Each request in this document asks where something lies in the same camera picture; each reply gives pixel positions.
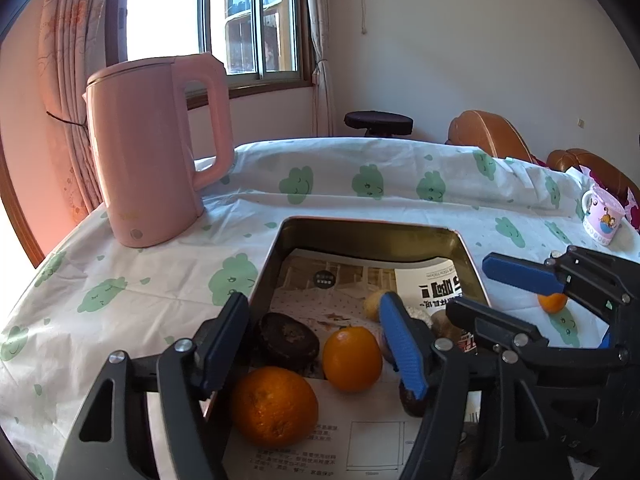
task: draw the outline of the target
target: pink mug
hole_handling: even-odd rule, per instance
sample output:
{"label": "pink mug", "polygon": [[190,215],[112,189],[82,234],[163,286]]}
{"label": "pink mug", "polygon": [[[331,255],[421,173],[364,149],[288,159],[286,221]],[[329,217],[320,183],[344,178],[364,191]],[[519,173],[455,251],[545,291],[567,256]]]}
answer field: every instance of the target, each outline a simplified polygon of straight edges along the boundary
{"label": "pink mug", "polygon": [[625,217],[622,204],[610,192],[593,186],[582,196],[582,210],[587,234],[597,243],[609,245]]}

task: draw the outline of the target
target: tablecloth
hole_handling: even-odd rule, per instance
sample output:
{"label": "tablecloth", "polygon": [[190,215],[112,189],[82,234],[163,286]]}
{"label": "tablecloth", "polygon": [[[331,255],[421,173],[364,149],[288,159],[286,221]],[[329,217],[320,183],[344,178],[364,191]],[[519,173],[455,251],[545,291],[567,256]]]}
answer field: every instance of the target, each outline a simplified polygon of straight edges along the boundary
{"label": "tablecloth", "polygon": [[[201,161],[204,166],[210,161]],[[608,248],[581,225],[592,181],[477,148],[396,139],[300,139],[236,149],[230,173],[202,191],[206,211],[164,244],[114,240],[104,206],[38,268],[0,342],[0,424],[29,467],[53,477],[65,439],[107,355],[133,358],[191,336],[233,289],[251,294],[290,216],[355,218],[457,230],[478,268],[497,251],[542,261],[569,243],[640,260],[626,223]],[[548,316],[533,294],[483,277],[492,306],[537,324],[553,346],[595,347],[606,325],[573,302]],[[163,478],[172,475],[150,400]]]}

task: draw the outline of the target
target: pink electric kettle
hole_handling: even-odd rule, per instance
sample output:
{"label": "pink electric kettle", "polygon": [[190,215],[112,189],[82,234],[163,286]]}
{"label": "pink electric kettle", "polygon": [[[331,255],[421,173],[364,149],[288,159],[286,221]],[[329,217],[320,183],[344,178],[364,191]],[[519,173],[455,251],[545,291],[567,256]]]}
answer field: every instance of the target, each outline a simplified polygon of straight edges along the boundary
{"label": "pink electric kettle", "polygon": [[[216,161],[195,171],[184,88],[207,87]],[[234,158],[225,67],[211,54],[119,63],[93,74],[86,89],[95,163],[116,239],[149,247],[202,215],[197,191]]]}

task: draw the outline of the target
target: white curtain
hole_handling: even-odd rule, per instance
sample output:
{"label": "white curtain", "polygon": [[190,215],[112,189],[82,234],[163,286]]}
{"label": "white curtain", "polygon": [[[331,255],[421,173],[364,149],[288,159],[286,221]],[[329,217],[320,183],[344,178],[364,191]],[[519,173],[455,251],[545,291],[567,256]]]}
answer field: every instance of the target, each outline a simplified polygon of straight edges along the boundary
{"label": "white curtain", "polygon": [[69,213],[79,223],[102,202],[86,105],[88,65],[98,47],[105,0],[45,0],[40,19],[38,74],[49,124],[47,141]]}
{"label": "white curtain", "polygon": [[316,137],[333,137],[335,133],[334,94],[327,61],[329,51],[329,0],[308,0],[311,39],[316,54],[313,73],[313,133]]}

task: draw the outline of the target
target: stool seat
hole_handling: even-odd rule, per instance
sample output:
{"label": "stool seat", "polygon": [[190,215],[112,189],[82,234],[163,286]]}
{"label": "stool seat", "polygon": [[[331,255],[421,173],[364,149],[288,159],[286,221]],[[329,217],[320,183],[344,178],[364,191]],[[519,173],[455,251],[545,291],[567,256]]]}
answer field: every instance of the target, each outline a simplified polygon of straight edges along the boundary
{"label": "stool seat", "polygon": [[414,129],[411,117],[374,110],[349,112],[344,116],[344,124],[356,130],[366,128],[366,137],[407,136]]}

